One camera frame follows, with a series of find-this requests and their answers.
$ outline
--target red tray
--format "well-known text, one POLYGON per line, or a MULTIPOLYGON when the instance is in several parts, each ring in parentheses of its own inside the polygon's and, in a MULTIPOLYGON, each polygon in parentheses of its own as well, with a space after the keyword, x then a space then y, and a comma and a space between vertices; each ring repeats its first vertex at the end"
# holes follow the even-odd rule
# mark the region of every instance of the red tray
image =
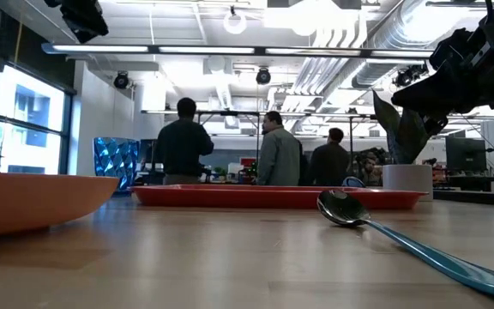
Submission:
MULTIPOLYGON (((320 192, 328 187, 259 185, 156 185, 133 187, 145 206, 317 209, 320 192)), ((357 198, 367 209, 411 209, 426 193, 365 188, 337 188, 357 198)))

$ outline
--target blue spoon handle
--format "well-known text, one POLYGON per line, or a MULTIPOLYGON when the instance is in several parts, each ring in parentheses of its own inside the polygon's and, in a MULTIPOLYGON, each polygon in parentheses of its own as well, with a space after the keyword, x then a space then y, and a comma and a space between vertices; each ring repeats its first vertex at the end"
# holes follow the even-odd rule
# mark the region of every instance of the blue spoon handle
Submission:
POLYGON ((412 254, 421 258, 433 268, 458 282, 481 292, 494 295, 494 271, 469 263, 445 252, 439 251, 374 221, 365 221, 379 232, 398 242, 412 254))

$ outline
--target blue patterned panel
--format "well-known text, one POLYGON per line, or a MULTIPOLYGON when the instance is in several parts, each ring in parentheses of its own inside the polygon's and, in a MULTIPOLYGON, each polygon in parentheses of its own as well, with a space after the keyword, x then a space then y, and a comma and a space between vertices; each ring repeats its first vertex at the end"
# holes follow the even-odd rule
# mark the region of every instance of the blue patterned panel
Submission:
POLYGON ((119 178, 117 191, 126 191, 135 181, 139 142, 128 138, 93 139, 94 172, 119 178))

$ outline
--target robotic arm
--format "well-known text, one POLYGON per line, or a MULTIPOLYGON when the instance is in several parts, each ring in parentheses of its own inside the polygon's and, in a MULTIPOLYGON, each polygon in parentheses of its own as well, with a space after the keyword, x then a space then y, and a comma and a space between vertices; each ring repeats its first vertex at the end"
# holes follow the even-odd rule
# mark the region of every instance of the robotic arm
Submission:
POLYGON ((474 32, 458 29, 438 44, 429 61, 437 72, 392 97, 393 104, 418 112, 429 134, 437 134, 452 112, 494 109, 494 9, 486 3, 487 17, 474 32))

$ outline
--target white pot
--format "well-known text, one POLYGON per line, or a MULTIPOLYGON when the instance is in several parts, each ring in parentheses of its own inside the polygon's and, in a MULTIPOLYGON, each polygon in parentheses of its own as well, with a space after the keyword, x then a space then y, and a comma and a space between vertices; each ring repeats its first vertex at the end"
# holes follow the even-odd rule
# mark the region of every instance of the white pot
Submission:
POLYGON ((383 187, 387 190, 427 192, 419 201, 434 199, 432 167, 429 165, 396 164, 383 167, 383 187))

